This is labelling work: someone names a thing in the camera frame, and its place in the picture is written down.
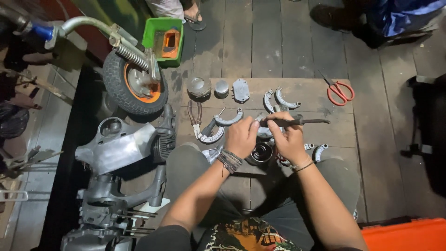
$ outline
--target scooter wheel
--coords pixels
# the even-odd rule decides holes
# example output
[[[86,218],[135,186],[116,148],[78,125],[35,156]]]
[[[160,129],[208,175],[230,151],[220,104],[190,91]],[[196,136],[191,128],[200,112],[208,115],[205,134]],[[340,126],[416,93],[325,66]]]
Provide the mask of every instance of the scooter wheel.
[[[161,81],[150,87],[152,97],[141,97],[134,93],[128,82],[128,73],[138,66],[129,64],[112,50],[103,65],[105,88],[112,99],[126,112],[135,115],[150,115],[163,109],[169,91],[166,79],[160,69]]]

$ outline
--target sandal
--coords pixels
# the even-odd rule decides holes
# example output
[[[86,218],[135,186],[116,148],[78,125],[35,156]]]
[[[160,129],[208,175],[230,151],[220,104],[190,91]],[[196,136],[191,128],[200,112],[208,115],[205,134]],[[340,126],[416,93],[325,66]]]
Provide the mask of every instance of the sandal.
[[[198,21],[199,15],[200,15],[200,10],[197,11],[197,14],[195,15],[195,17],[191,17],[191,16],[184,14],[184,19],[186,19],[186,21],[189,23],[189,26],[191,27],[191,29],[193,29],[195,31],[204,30],[204,28],[206,28],[206,22],[204,21],[204,19],[201,21]]]

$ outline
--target orange toolbox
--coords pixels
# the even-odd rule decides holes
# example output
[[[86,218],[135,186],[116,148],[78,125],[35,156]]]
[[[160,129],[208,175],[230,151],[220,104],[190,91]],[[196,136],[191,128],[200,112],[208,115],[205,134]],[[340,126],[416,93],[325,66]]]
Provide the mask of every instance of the orange toolbox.
[[[370,251],[446,251],[446,220],[412,220],[362,229]]]

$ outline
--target green plastic basket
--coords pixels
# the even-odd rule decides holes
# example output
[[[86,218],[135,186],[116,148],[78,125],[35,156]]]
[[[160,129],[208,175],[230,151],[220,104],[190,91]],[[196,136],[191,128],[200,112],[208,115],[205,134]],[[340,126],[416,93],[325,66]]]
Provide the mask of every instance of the green plastic basket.
[[[142,37],[142,45],[146,48],[153,47],[155,39],[155,31],[167,31],[172,27],[176,27],[180,32],[180,44],[177,57],[174,59],[157,58],[158,64],[162,68],[178,67],[181,63],[181,52],[183,50],[183,22],[179,18],[172,17],[156,17],[149,18],[145,22],[144,35]]]

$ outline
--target person's right hand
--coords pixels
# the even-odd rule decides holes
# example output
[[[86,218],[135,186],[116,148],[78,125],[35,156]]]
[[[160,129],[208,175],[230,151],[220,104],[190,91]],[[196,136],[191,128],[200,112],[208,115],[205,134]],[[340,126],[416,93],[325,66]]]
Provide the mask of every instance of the person's right hand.
[[[285,127],[285,133],[282,133],[280,127],[273,119],[293,120],[289,112],[273,113],[263,120],[268,120],[268,128],[273,134],[276,147],[280,155],[289,160],[293,165],[297,165],[308,158],[305,152],[303,126],[292,125]]]

